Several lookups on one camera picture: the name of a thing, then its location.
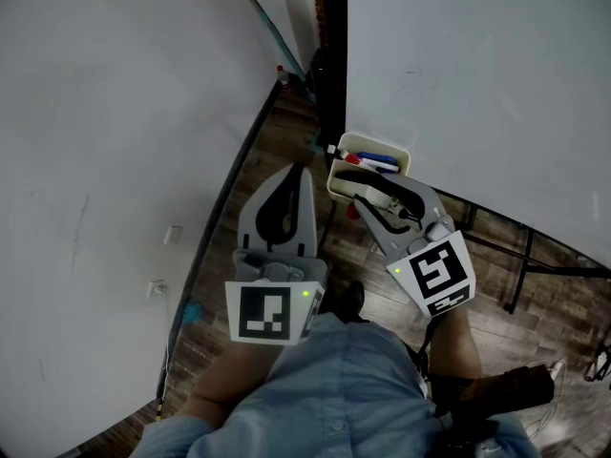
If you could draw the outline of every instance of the wooden floor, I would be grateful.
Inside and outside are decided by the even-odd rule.
[[[315,108],[296,93],[283,92],[248,154],[200,266],[191,301],[201,305],[203,317],[180,330],[164,417],[180,407],[198,375],[228,344],[223,284],[233,277],[231,253],[237,247],[238,215],[248,197],[271,174],[290,162],[302,161],[315,180],[319,236],[322,234],[331,202],[325,187],[324,159],[310,147],[317,130]],[[465,220],[464,204],[443,200],[455,220]],[[526,241],[526,233],[516,224],[481,211],[473,234],[517,251],[524,249]],[[520,261],[471,242],[468,248],[477,276],[477,296],[470,302],[469,313],[485,372],[497,374],[533,361],[552,364],[565,359],[568,372],[558,411],[534,442],[543,456],[600,456],[611,440],[611,391],[608,381],[586,383],[583,372],[611,323],[611,283],[529,274],[511,316],[502,306],[513,296]],[[331,263],[336,285],[346,286],[352,280],[364,283],[364,318],[419,347],[426,320],[386,273],[372,237],[363,225],[347,218],[341,205],[319,256]],[[576,253],[537,236],[532,256],[550,264],[579,264]],[[524,411],[520,418],[528,426],[550,407]],[[88,456],[128,456],[143,426],[153,421],[154,412],[150,404],[80,448]]]

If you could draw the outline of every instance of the metal stand leg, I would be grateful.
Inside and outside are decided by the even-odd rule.
[[[526,240],[526,251],[524,251],[524,256],[526,258],[531,256],[531,248],[533,247],[533,236],[534,232],[531,228],[528,229],[528,239]],[[528,261],[522,260],[522,268],[519,271],[519,279],[517,279],[517,287],[516,292],[514,294],[514,299],[511,303],[505,303],[503,307],[507,312],[513,314],[516,310],[517,300],[519,299],[519,294],[522,290],[522,284],[524,283],[524,277],[526,276],[526,268],[528,267]]]

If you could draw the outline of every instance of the whiteboard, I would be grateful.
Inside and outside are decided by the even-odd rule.
[[[611,267],[611,0],[348,0],[347,131]]]

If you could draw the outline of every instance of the shirt sleeve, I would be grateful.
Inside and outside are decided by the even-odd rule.
[[[539,454],[535,445],[526,435],[526,431],[517,416],[513,413],[497,414],[490,421],[498,422],[495,441],[505,451],[506,456],[538,458]]]
[[[202,419],[177,416],[148,425],[131,458],[184,458],[201,436],[214,431]]]

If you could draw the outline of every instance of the person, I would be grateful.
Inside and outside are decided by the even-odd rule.
[[[132,457],[429,455],[438,434],[452,427],[451,414],[436,415],[414,353],[360,318],[363,284],[353,282],[342,297],[331,291],[305,343],[232,343],[178,415],[145,428]],[[436,381],[482,376],[464,305],[434,330],[430,371],[433,399]],[[539,456],[514,414],[491,419],[498,426],[484,456]]]

